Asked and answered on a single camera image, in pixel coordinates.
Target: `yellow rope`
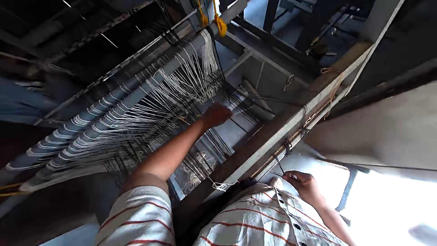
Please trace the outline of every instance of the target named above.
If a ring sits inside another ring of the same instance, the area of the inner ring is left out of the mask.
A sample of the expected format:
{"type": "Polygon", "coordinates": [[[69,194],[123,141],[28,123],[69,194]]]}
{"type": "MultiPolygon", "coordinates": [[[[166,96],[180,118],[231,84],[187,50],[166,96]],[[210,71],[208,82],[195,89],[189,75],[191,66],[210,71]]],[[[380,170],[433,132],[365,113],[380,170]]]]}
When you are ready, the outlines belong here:
{"type": "Polygon", "coordinates": [[[17,192],[9,192],[9,193],[0,193],[0,197],[11,197],[17,195],[28,195],[31,192],[17,191],[17,192]]]}
{"type": "Polygon", "coordinates": [[[217,27],[218,29],[218,35],[220,35],[220,37],[225,37],[226,36],[226,31],[228,30],[228,26],[226,26],[226,23],[223,21],[223,19],[221,19],[217,13],[217,10],[215,8],[215,0],[212,0],[212,3],[214,4],[214,20],[217,23],[217,27]]]}
{"type": "Polygon", "coordinates": [[[203,14],[202,5],[200,4],[200,0],[197,0],[197,5],[199,6],[200,11],[200,20],[202,22],[202,27],[206,27],[208,25],[208,17],[203,14]]]}
{"type": "Polygon", "coordinates": [[[15,183],[15,184],[10,184],[10,185],[5,185],[5,186],[0,186],[0,190],[4,190],[4,189],[9,189],[12,187],[16,187],[16,186],[20,186],[22,185],[23,182],[20,183],[15,183]]]}

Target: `wall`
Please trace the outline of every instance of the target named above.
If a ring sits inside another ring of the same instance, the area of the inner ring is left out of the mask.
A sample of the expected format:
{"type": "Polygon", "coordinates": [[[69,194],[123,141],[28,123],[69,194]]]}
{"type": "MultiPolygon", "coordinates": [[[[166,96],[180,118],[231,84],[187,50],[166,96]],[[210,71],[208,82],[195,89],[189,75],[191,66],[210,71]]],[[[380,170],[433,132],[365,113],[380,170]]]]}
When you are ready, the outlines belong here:
{"type": "MultiPolygon", "coordinates": [[[[436,93],[437,81],[434,81],[386,98],[316,125],[305,142],[324,156],[337,160],[341,155],[343,161],[348,162],[366,158],[366,163],[380,162],[437,171],[436,93]]],[[[375,170],[437,181],[437,172],[432,171],[375,170]]]]}

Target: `left hand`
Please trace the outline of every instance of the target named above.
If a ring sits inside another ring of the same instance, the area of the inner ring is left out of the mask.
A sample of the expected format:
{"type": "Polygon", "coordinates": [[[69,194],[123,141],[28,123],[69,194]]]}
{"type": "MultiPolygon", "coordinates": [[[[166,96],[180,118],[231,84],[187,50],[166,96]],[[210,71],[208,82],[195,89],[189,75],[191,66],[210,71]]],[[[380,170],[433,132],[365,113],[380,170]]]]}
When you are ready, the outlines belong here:
{"type": "Polygon", "coordinates": [[[203,120],[206,126],[211,128],[223,124],[231,118],[232,115],[233,113],[230,109],[216,102],[206,110],[200,120],[203,120]]]}

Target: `fabric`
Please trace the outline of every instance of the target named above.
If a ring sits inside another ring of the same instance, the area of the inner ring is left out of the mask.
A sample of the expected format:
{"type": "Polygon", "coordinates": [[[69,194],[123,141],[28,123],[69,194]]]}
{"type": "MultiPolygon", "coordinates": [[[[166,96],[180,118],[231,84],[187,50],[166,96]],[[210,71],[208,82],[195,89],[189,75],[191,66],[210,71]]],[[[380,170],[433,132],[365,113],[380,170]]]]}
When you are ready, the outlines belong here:
{"type": "MultiPolygon", "coordinates": [[[[256,184],[205,226],[194,245],[347,245],[307,203],[256,184]]],[[[96,235],[96,245],[175,245],[170,199],[155,186],[122,194],[96,235]]]]}

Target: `metal rod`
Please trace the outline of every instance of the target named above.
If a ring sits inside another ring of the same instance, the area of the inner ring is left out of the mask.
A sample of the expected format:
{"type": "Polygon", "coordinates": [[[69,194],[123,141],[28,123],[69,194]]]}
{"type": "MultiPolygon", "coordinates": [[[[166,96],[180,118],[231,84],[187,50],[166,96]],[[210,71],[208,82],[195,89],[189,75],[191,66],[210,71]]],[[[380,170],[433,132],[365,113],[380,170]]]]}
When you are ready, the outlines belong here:
{"type": "Polygon", "coordinates": [[[9,57],[9,58],[13,58],[13,59],[17,59],[17,60],[22,60],[22,61],[29,62],[29,63],[36,63],[36,61],[34,61],[34,60],[29,60],[29,59],[26,59],[26,58],[23,58],[23,57],[14,56],[14,55],[11,55],[11,54],[8,54],[8,53],[5,53],[5,52],[1,52],[1,51],[0,51],[0,55],[6,56],[6,57],[9,57]]]}

